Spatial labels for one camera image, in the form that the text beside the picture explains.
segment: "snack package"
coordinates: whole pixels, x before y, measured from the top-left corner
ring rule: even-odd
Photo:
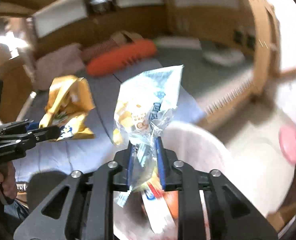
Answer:
[[[166,229],[176,228],[176,224],[163,196],[156,198],[150,189],[144,190],[141,196],[151,229],[155,234],[161,234]]]
[[[39,128],[59,126],[61,135],[54,141],[94,138],[94,133],[84,124],[89,111],[94,108],[85,78],[72,75],[55,78],[49,88],[46,114],[40,120]]]
[[[129,141],[133,145],[130,190],[140,190],[156,168],[155,139],[171,122],[177,108],[182,68],[146,71],[120,86],[113,141],[116,151],[126,149]]]
[[[167,203],[172,218],[178,219],[178,191],[163,191],[156,169],[153,171],[152,177],[142,185],[142,194],[144,191],[151,192],[155,198],[162,197]]]

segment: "floor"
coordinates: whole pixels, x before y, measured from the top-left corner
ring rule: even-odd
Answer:
[[[292,122],[283,112],[258,101],[213,132],[232,153],[237,166],[233,183],[264,216],[282,205],[294,176],[278,142],[284,124]]]

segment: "crumpled wrapper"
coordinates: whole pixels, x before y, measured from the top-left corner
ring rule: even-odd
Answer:
[[[61,135],[54,141],[63,139],[92,139],[94,133],[85,126],[84,121],[94,101],[85,78],[73,75],[55,78],[49,88],[46,114],[39,128],[50,125],[60,127]]]

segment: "clear plastic snack bag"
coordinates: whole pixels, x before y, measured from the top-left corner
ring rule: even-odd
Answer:
[[[126,149],[129,141],[133,145],[130,190],[140,189],[157,165],[155,139],[171,122],[177,108],[182,68],[145,71],[120,86],[113,141],[116,151]]]

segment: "bright light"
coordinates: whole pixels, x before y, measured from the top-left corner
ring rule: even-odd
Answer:
[[[14,49],[14,50],[12,50],[12,51],[10,52],[10,54],[11,54],[11,58],[10,58],[10,59],[15,58],[15,57],[18,57],[18,56],[19,56],[18,49]]]
[[[6,44],[9,47],[9,51],[13,51],[17,48],[26,48],[28,46],[26,41],[15,38],[13,32],[7,32],[6,36],[0,36],[0,43]]]
[[[36,92],[31,92],[30,93],[30,98],[34,99],[36,97],[37,93]]]

